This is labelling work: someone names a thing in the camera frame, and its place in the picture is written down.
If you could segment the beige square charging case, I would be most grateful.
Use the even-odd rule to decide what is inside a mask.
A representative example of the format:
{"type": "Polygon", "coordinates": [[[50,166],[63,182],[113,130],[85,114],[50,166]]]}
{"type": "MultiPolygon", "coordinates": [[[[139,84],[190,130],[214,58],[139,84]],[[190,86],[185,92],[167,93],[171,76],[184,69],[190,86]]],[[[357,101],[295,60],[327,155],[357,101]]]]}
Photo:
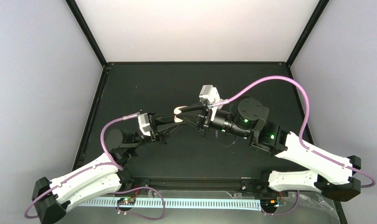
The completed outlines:
{"type": "Polygon", "coordinates": [[[174,122],[175,123],[181,123],[181,122],[184,121],[184,120],[178,118],[177,115],[181,114],[182,113],[181,109],[186,108],[186,107],[187,106],[179,106],[179,107],[176,107],[174,109],[174,122]]]}

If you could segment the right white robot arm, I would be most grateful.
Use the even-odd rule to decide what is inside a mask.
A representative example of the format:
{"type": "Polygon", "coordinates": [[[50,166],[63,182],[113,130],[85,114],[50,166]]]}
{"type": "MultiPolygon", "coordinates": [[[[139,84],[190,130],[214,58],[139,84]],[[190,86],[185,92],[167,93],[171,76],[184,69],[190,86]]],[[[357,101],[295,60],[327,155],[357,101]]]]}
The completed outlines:
{"type": "Polygon", "coordinates": [[[229,111],[197,104],[174,110],[175,120],[187,121],[195,111],[195,126],[201,135],[216,131],[249,139],[249,146],[269,155],[294,162],[302,171],[263,171],[256,183],[257,191],[267,196],[273,191],[312,191],[340,202],[361,193],[361,182],[354,174],[361,168],[357,156],[341,157],[300,140],[299,136],[268,121],[269,109],[251,97],[239,98],[229,111]]]}

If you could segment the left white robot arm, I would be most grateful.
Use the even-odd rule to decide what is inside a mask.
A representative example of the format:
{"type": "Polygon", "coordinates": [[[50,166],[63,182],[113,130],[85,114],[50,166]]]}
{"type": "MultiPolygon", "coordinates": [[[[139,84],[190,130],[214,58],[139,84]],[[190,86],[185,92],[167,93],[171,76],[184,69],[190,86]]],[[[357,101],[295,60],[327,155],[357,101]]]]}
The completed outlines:
{"type": "Polygon", "coordinates": [[[138,193],[142,187],[134,185],[124,165],[136,155],[138,147],[164,142],[184,124],[185,121],[175,115],[140,112],[108,122],[100,134],[103,153],[66,175],[51,180],[38,179],[24,217],[37,218],[42,224],[55,224],[73,208],[99,196],[138,193]]]}

